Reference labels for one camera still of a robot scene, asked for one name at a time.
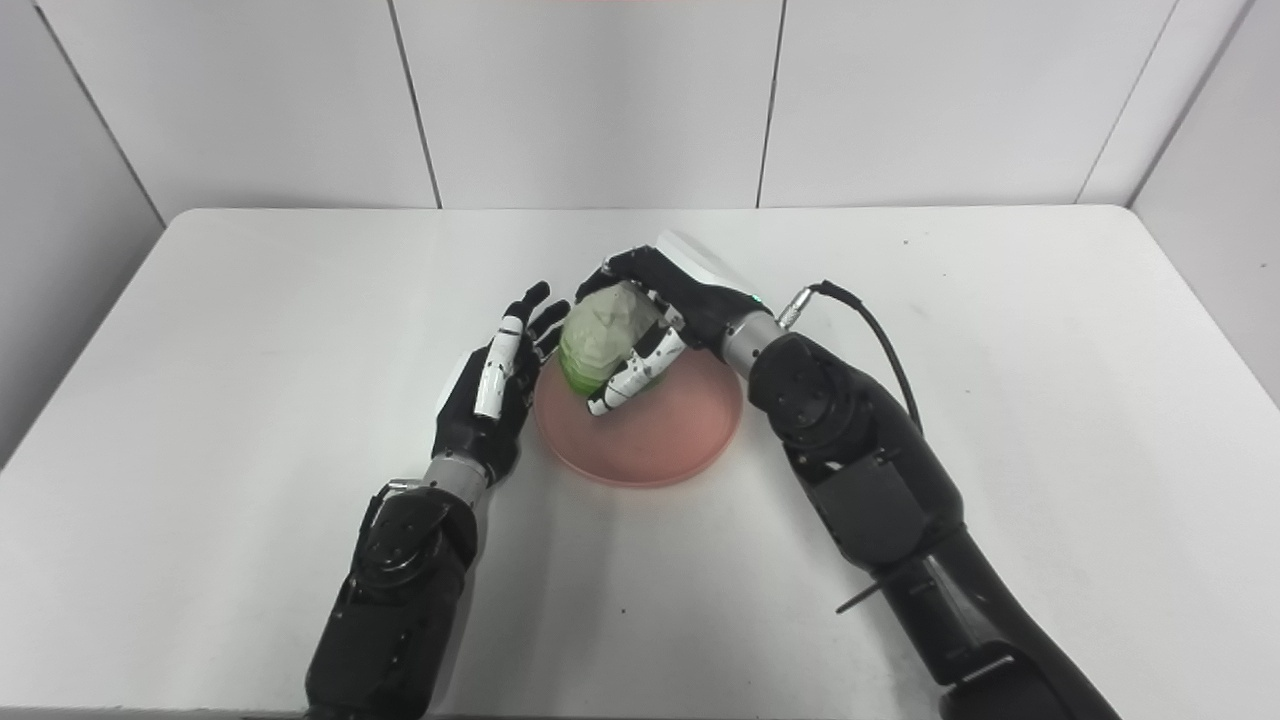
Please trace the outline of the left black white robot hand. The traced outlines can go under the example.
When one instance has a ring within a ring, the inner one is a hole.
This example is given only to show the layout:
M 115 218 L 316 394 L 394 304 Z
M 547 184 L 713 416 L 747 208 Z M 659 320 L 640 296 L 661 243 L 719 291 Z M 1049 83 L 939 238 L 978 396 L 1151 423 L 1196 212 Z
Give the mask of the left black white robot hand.
M 543 368 L 561 341 L 571 305 L 545 305 L 550 284 L 539 281 L 507 306 L 490 340 L 466 359 L 436 414 L 433 457 L 477 465 L 489 486 L 508 477 Z

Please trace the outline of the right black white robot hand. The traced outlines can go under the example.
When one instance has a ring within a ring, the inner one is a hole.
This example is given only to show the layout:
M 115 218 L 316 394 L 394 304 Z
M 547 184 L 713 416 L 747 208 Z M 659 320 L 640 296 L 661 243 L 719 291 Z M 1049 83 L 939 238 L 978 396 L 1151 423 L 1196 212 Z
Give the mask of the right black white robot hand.
M 689 348 L 708 350 L 748 378 L 764 350 L 785 334 L 774 314 L 732 264 L 694 237 L 664 231 L 654 243 L 607 258 L 576 300 L 622 287 L 655 309 L 637 342 L 586 400 L 604 416 L 639 396 Z

